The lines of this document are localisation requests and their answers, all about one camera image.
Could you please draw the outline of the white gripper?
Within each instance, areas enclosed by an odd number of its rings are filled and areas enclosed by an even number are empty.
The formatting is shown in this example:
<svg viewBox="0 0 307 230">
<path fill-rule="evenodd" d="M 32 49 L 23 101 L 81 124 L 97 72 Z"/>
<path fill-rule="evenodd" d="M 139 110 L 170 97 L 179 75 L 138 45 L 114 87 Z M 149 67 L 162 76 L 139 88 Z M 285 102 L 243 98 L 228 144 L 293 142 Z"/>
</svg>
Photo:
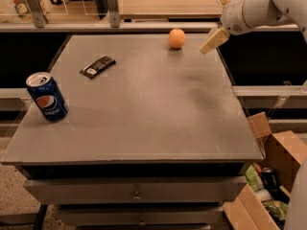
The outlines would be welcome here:
<svg viewBox="0 0 307 230">
<path fill-rule="evenodd" d="M 224 7 L 220 18 L 222 27 L 210 30 L 206 40 L 200 46 L 203 54 L 227 42 L 230 34 L 242 35 L 251 31 L 244 18 L 245 0 L 219 0 L 219 3 Z"/>
</svg>

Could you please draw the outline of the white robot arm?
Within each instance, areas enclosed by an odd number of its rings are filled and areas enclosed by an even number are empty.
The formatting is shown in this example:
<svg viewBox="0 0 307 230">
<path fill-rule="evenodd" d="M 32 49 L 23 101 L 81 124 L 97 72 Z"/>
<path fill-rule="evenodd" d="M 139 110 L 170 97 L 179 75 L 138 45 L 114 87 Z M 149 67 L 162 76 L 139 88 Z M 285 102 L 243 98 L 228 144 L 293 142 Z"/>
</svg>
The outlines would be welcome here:
<svg viewBox="0 0 307 230">
<path fill-rule="evenodd" d="M 307 40 L 307 0 L 220 0 L 221 26 L 213 28 L 200 46 L 203 54 L 227 42 L 231 35 L 242 35 L 261 26 L 295 23 Z M 307 159 L 295 176 L 285 230 L 307 228 Z"/>
</svg>

